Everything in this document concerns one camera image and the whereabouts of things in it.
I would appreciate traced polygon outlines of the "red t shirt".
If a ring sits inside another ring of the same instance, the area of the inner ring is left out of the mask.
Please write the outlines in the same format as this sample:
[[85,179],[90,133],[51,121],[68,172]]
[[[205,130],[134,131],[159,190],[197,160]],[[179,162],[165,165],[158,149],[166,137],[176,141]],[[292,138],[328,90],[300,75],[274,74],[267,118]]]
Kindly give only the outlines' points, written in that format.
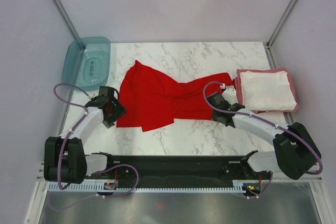
[[181,83],[135,61],[121,83],[119,101],[127,112],[117,120],[117,127],[141,127],[146,132],[176,119],[210,120],[212,109],[203,96],[220,92],[221,84],[233,85],[228,73]]

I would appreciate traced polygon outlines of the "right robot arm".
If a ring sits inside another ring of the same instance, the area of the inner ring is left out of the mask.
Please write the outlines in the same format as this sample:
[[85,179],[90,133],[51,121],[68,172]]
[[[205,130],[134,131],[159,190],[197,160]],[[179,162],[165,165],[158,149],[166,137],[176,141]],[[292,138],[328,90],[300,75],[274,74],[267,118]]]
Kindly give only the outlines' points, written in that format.
[[304,174],[322,173],[321,153],[302,124],[272,122],[243,105],[230,104],[219,92],[204,100],[213,110],[212,120],[244,130],[273,146],[273,151],[253,151],[243,157],[240,172],[245,178],[254,178],[259,172],[282,172],[298,180]]

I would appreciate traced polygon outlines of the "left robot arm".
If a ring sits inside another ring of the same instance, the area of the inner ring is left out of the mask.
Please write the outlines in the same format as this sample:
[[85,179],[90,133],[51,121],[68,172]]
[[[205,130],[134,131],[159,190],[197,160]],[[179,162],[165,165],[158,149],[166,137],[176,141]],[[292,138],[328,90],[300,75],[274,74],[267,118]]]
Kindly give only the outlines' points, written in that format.
[[106,153],[85,154],[84,144],[93,131],[104,125],[110,128],[126,114],[119,101],[119,92],[113,87],[101,86],[98,95],[89,97],[85,104],[77,104],[61,98],[54,86],[54,95],[62,102],[83,109],[81,116],[66,131],[56,137],[49,137],[44,147],[44,179],[56,182],[60,190],[71,184],[81,184],[87,176],[98,173],[103,178],[111,178],[115,165],[108,161]]

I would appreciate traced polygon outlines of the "teal transparent plastic bin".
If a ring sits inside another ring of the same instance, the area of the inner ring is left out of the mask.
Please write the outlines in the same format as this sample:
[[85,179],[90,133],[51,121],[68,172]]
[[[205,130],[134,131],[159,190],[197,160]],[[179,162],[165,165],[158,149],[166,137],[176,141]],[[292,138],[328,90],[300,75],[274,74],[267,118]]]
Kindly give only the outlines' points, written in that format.
[[85,91],[105,86],[110,73],[111,42],[106,37],[86,37],[73,41],[66,53],[62,82]]

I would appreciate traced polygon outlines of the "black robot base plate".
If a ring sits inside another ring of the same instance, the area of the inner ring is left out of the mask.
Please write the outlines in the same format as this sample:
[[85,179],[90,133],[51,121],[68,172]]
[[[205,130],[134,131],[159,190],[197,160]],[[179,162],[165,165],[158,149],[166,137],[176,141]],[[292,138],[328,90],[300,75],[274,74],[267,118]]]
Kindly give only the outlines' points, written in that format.
[[86,178],[116,179],[126,186],[225,186],[235,180],[268,180],[269,172],[255,172],[243,156],[131,156],[108,155],[102,174]]

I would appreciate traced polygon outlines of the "right aluminium corner post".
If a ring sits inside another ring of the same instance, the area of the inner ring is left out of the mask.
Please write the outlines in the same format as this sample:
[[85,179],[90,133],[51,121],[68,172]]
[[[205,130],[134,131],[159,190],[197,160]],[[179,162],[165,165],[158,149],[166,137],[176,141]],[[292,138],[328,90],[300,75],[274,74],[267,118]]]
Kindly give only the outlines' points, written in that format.
[[287,19],[289,18],[291,12],[293,11],[295,5],[297,4],[298,0],[290,0],[288,5],[286,6],[283,14],[280,17],[280,20],[276,24],[270,38],[267,42],[264,42],[264,46],[266,49],[270,49],[272,45],[274,44],[275,40],[277,39],[279,33],[281,32],[283,26],[285,25]]

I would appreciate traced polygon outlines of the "aluminium corner post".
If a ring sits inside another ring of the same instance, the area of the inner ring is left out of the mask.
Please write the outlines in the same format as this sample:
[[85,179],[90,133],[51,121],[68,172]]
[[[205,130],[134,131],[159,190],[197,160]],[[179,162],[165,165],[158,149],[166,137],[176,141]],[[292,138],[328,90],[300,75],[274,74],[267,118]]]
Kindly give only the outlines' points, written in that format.
[[63,3],[61,0],[52,0],[53,4],[55,5],[58,13],[60,14],[62,20],[64,21],[68,31],[70,32],[71,36],[74,40],[80,39],[80,36],[73,24],[73,22],[70,19],[70,16],[68,15]]
[[291,12],[293,11],[295,5],[297,4],[298,0],[290,0],[288,5],[286,6],[283,14],[280,17],[280,20],[276,24],[270,38],[267,42],[264,42],[264,46],[266,49],[270,49],[272,45],[274,44],[275,40],[277,39],[279,33],[281,32],[283,26],[285,25],[287,19],[289,18]]

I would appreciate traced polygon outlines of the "left aluminium corner post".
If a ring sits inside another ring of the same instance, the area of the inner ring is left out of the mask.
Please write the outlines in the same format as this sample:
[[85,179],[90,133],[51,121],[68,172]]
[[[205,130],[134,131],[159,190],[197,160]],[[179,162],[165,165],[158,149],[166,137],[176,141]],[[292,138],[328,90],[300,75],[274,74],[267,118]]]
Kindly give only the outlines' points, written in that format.
[[74,40],[80,39],[80,36],[73,24],[73,22],[70,19],[70,16],[68,15],[63,3],[61,0],[52,0],[53,4],[55,5],[58,13],[60,14],[62,20],[64,21],[68,31],[70,32],[71,36]]

